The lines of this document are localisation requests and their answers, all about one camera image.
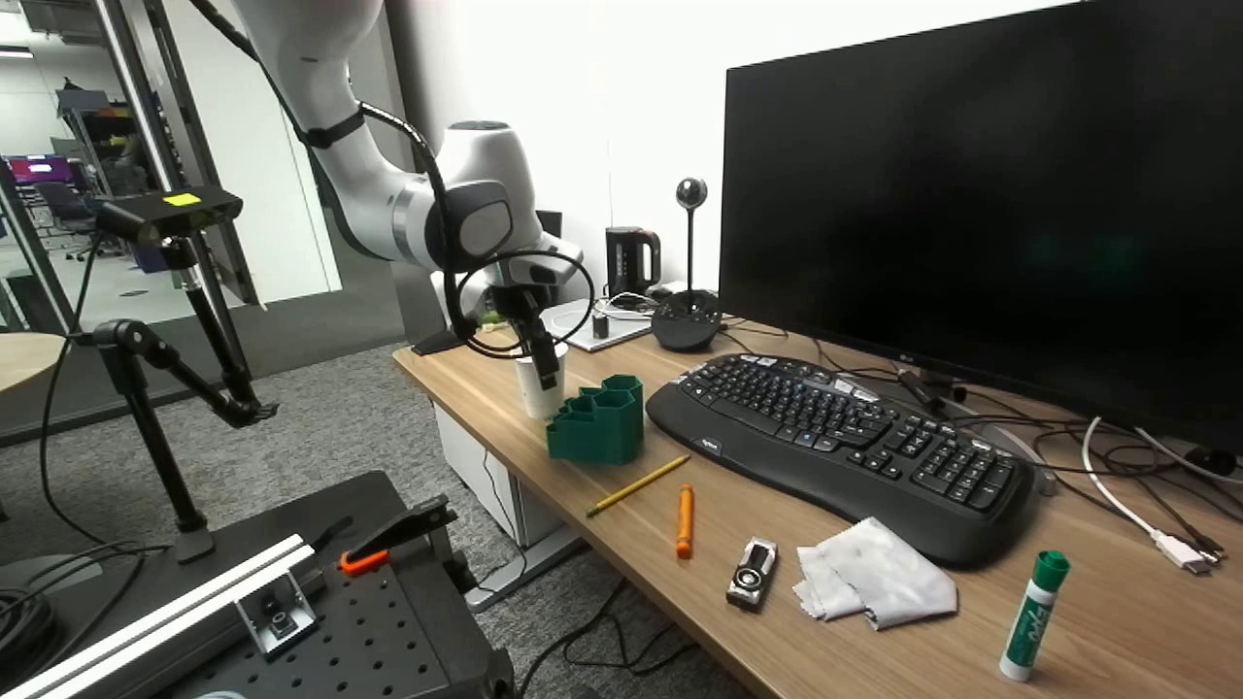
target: table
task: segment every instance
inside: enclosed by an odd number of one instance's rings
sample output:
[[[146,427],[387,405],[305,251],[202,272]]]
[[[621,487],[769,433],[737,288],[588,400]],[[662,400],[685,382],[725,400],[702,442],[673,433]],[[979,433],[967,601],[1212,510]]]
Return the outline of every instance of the table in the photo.
[[[293,532],[305,543],[320,540],[315,559],[299,567],[320,627],[267,660],[246,636],[242,619],[220,609],[87,697],[495,697],[497,689],[514,689],[509,653],[495,650],[473,627],[436,535],[391,548],[391,562],[372,575],[343,577],[333,570],[343,552],[396,513],[403,513],[399,495],[381,469],[369,469],[212,532],[216,548],[195,562],[151,557],[87,645]],[[123,588],[120,577],[120,570],[104,570],[98,581],[49,594],[59,621],[65,629],[88,621],[100,597]],[[18,684],[27,677],[31,667],[0,667],[0,693],[4,680]]]
[[[47,374],[62,343],[59,335],[0,335],[0,394]]]
[[[812,357],[816,347],[798,335],[725,319],[730,337],[756,355]],[[480,440],[536,499],[545,499],[597,557],[607,557],[638,589],[680,621],[722,667],[756,697],[1236,697],[1243,689],[1243,570],[1223,562],[1194,577],[1165,562],[1138,530],[1073,499],[1054,495],[1027,540],[981,570],[952,570],[961,614],[943,621],[874,633],[862,619],[805,619],[792,581],[798,548],[821,543],[848,522],[755,487],[706,457],[651,483],[638,499],[588,522],[588,510],[616,487],[685,453],[680,442],[649,427],[646,449],[628,466],[588,469],[551,461],[545,425],[522,407],[514,368],[470,348],[414,357],[396,366],[443,405],[473,440]],[[866,355],[831,348],[835,361],[874,366]],[[638,337],[601,355],[570,348],[563,361],[567,395],[608,374],[634,374],[651,394],[706,355],[664,355],[658,337]],[[694,559],[677,559],[677,499],[700,495]],[[1168,522],[1138,488],[1116,487],[1151,522]],[[1226,552],[1243,552],[1243,530],[1205,504],[1178,502]],[[779,543],[779,567],[760,614],[725,606],[725,577],[750,535]],[[1073,575],[1044,633],[1036,677],[1011,684],[998,677],[1022,588],[1034,557],[1060,548]]]

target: pencil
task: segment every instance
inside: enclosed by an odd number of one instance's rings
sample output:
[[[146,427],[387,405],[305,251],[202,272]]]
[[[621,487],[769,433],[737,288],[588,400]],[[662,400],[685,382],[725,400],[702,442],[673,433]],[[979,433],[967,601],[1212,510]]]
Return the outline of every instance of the pencil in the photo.
[[[685,487],[685,495],[677,499],[677,559],[693,559],[694,557],[694,488]]]
[[[664,461],[662,469],[628,483],[624,488],[607,495],[601,502],[593,502],[593,504],[588,510],[588,522],[597,517],[597,513],[607,513],[607,510],[615,510],[616,502],[634,499],[638,488],[651,487],[658,478],[673,473],[673,469],[685,466],[685,461],[693,461],[693,457],[680,453],[680,457]]]

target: computer monitor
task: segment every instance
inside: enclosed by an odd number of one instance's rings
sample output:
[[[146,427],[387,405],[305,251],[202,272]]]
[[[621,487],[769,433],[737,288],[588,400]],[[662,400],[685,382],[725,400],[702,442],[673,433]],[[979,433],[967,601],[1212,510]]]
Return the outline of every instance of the computer monitor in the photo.
[[[8,155],[4,168],[13,172],[17,188],[70,188],[72,168],[62,155]]]
[[[1243,3],[725,74],[722,307],[1243,449]]]

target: green cap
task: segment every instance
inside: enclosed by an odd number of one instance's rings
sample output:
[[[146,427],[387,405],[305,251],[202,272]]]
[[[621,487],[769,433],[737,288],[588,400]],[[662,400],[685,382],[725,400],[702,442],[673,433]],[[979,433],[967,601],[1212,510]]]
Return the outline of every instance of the green cap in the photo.
[[[1034,581],[1040,589],[1056,589],[1069,570],[1073,570],[1073,559],[1066,552],[1036,552]]]

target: yellow pencil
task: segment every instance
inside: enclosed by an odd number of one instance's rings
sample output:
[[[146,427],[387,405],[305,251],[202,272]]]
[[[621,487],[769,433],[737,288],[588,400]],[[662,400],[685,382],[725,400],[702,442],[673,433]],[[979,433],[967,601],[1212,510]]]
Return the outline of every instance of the yellow pencil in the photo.
[[[593,510],[588,510],[588,522],[597,517],[597,513],[607,513],[607,510],[615,510],[616,502],[634,499],[638,488],[651,487],[658,478],[664,478],[668,469],[677,469],[677,466],[685,466],[685,461],[693,461],[693,457],[680,453],[680,457],[664,461],[662,469],[628,483],[624,488],[607,495],[601,502],[593,502]]]

